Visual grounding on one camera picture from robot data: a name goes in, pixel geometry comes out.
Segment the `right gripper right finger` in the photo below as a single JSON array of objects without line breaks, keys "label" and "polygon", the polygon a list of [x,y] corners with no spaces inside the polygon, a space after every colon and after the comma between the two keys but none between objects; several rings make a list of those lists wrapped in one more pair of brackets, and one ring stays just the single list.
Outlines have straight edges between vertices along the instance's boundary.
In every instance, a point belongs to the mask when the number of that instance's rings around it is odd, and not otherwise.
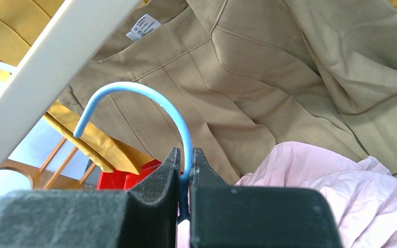
[{"label": "right gripper right finger", "polygon": [[191,247],[341,247],[332,212],[311,189],[228,185],[194,148]]}]

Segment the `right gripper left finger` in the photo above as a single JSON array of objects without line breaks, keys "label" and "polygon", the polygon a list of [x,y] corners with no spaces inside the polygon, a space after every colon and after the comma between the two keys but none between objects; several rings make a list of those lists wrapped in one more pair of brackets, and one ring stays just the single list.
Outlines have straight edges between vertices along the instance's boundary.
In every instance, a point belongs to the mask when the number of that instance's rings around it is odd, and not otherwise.
[{"label": "right gripper left finger", "polygon": [[0,247],[175,247],[180,150],[129,190],[0,196]]}]

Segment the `pink ruffled garment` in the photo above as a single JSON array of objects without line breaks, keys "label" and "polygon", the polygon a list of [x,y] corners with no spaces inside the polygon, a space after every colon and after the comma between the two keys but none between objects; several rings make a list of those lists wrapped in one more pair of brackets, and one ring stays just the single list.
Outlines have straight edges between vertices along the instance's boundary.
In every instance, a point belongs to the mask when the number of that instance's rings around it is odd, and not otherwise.
[{"label": "pink ruffled garment", "polygon": [[[397,247],[397,178],[374,157],[354,162],[320,147],[275,146],[237,187],[311,189],[326,200],[341,247]],[[179,247],[190,246],[190,223],[179,228]]]}]

